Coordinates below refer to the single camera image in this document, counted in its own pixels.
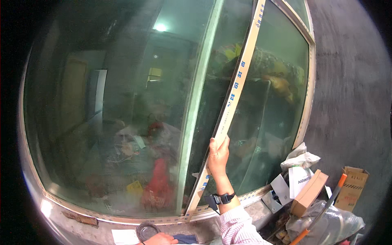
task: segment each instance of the blue cloth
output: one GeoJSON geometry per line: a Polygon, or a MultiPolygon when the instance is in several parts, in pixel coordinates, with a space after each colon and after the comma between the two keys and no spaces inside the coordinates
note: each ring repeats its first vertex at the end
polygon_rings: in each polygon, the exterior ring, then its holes
{"type": "Polygon", "coordinates": [[[178,240],[178,243],[180,244],[194,244],[197,243],[197,239],[195,235],[183,235],[183,234],[177,234],[173,236],[174,239],[178,240]]]}

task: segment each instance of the black watch strap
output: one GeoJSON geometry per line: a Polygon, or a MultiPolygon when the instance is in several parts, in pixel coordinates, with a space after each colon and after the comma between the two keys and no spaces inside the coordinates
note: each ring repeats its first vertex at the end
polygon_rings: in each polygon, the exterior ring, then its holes
{"type": "Polygon", "coordinates": [[[221,198],[222,204],[228,204],[231,202],[231,200],[234,198],[235,195],[236,195],[235,192],[231,195],[225,193],[223,195],[219,195],[219,197],[221,198]]]}

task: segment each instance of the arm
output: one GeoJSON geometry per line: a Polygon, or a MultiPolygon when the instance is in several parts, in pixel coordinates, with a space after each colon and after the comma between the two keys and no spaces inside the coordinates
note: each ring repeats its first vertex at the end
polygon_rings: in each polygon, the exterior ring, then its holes
{"type": "MultiPolygon", "coordinates": [[[[208,168],[216,182],[216,193],[218,195],[234,193],[234,189],[226,175],[229,142],[230,139],[226,136],[224,142],[218,148],[216,140],[214,138],[210,139],[208,168]]],[[[221,216],[218,218],[218,222],[224,245],[270,244],[257,233],[256,227],[252,225],[252,218],[241,207],[237,196],[234,196],[230,203],[219,204],[219,211],[221,216]]]]}

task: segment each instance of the finger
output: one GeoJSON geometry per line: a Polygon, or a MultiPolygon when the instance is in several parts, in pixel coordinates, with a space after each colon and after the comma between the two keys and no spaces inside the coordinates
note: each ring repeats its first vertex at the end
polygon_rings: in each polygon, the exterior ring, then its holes
{"type": "Polygon", "coordinates": [[[218,157],[218,144],[214,138],[210,139],[210,154],[213,158],[218,157]]]}
{"type": "Polygon", "coordinates": [[[225,140],[223,141],[223,143],[219,147],[219,150],[228,148],[229,147],[229,142],[230,142],[230,138],[226,135],[225,140]]]}

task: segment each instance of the hand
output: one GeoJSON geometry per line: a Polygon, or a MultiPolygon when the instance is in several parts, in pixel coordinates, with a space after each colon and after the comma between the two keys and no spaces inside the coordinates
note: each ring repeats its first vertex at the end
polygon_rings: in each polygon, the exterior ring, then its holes
{"type": "Polygon", "coordinates": [[[210,154],[208,156],[208,168],[214,179],[226,176],[226,163],[229,158],[230,138],[226,135],[225,140],[218,149],[214,138],[210,139],[210,154]]]}
{"type": "Polygon", "coordinates": [[[145,245],[168,245],[168,244],[177,244],[177,243],[178,243],[177,239],[174,239],[174,237],[165,234],[163,232],[159,232],[158,234],[153,235],[150,239],[144,242],[145,245]]]}

